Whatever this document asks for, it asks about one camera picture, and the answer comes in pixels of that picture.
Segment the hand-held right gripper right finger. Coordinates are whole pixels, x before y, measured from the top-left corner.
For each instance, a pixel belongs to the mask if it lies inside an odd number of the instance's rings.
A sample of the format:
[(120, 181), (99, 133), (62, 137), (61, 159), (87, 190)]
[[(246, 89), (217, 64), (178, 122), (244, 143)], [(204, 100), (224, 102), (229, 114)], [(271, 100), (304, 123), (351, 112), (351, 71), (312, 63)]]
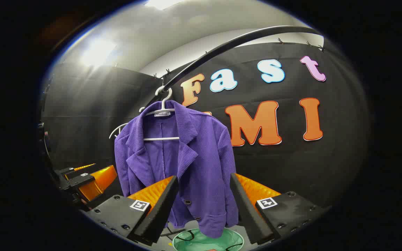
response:
[(230, 176), (230, 189), (239, 210), (239, 225), (245, 228), (251, 244), (288, 239), (331, 209), (294, 191), (276, 192), (237, 173)]

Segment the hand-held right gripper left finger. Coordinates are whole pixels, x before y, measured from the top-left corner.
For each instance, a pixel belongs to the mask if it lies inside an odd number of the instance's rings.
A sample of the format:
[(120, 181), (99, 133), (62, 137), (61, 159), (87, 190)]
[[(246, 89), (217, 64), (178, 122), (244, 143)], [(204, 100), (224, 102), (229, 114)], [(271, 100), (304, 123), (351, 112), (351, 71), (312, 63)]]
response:
[(161, 237), (178, 191), (173, 175), (128, 197), (114, 195), (83, 214), (129, 243), (151, 246)]

